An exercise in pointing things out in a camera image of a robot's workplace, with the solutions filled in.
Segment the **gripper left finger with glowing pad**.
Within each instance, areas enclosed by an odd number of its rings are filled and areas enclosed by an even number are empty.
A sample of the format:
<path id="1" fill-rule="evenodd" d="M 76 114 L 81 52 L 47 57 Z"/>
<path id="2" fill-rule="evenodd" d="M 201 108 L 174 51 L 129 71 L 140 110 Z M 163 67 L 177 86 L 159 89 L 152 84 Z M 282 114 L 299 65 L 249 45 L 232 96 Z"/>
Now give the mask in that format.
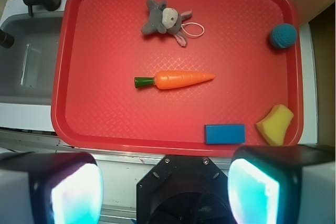
<path id="1" fill-rule="evenodd" d="M 98 223 L 102 203 L 88 153 L 1 153 L 1 223 Z"/>

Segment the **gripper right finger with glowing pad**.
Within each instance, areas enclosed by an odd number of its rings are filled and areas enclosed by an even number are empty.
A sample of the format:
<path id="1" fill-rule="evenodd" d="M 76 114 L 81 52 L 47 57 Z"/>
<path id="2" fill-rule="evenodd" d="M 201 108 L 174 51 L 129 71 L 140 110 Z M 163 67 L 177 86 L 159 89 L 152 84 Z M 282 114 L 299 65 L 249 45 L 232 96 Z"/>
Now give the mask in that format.
<path id="1" fill-rule="evenodd" d="M 237 223 L 335 223 L 335 148 L 240 147 L 228 198 Z"/>

